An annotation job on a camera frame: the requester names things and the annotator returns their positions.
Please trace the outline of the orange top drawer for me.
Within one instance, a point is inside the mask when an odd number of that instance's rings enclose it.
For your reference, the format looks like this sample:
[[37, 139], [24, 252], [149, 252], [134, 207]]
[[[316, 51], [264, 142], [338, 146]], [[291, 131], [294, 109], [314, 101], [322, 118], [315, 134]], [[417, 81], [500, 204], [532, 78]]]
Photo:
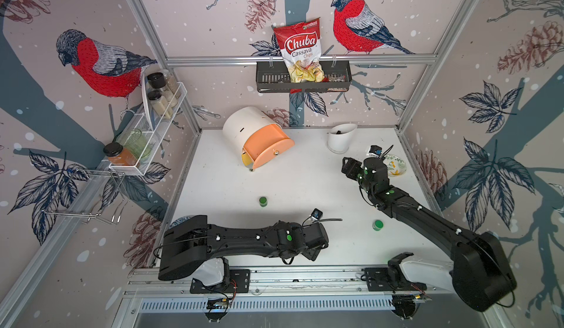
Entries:
[[274, 123], [251, 135], [243, 145], [242, 153], [250, 155], [254, 161], [252, 169], [257, 169], [294, 146], [295, 142]]

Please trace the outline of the white round drawer cabinet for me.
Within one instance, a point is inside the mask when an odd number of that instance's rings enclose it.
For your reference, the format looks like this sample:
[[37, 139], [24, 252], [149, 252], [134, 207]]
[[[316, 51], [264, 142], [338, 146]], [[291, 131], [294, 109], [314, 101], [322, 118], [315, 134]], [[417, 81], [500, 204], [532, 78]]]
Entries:
[[223, 135], [232, 144], [242, 160], [242, 148], [247, 139], [264, 126], [274, 124], [266, 114], [256, 107], [248, 106], [233, 113], [223, 126]]

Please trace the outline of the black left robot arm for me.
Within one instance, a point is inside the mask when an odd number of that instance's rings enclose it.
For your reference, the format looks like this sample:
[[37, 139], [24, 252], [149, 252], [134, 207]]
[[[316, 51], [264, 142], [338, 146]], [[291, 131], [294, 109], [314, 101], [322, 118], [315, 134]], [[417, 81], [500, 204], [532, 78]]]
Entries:
[[299, 256], [315, 261], [328, 246], [328, 234], [321, 222], [301, 225], [278, 221], [265, 228], [242, 229], [213, 225], [207, 216], [198, 215], [164, 234], [158, 278], [180, 280], [208, 260], [229, 256], [280, 258], [286, 265]]

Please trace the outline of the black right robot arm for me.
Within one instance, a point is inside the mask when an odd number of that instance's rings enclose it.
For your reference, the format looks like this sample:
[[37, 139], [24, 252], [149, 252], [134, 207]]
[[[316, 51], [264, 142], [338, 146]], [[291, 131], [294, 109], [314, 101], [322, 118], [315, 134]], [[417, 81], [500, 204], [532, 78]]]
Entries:
[[445, 289], [458, 294], [470, 308], [484, 312], [507, 295], [517, 281], [499, 239], [490, 233], [476, 234], [438, 216], [410, 194], [390, 184], [382, 158], [363, 162], [344, 157], [342, 173], [358, 183], [361, 196], [386, 216], [402, 222], [441, 249], [452, 261]]

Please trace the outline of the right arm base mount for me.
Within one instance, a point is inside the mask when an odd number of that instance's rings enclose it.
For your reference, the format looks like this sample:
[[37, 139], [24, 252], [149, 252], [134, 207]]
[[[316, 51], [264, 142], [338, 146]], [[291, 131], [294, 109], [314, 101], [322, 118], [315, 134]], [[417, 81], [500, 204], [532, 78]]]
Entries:
[[367, 283], [370, 292], [427, 291], [424, 283], [411, 282], [399, 269], [390, 269], [387, 266], [364, 268], [361, 279]]

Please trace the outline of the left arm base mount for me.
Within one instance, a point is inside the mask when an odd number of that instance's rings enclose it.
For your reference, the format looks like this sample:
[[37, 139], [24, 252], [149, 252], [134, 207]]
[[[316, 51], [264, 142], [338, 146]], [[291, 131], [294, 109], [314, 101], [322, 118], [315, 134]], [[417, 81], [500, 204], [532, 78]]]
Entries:
[[249, 269], [230, 269], [226, 279], [216, 285], [205, 286], [201, 281], [193, 279], [189, 292], [191, 294], [246, 294], [250, 282]]

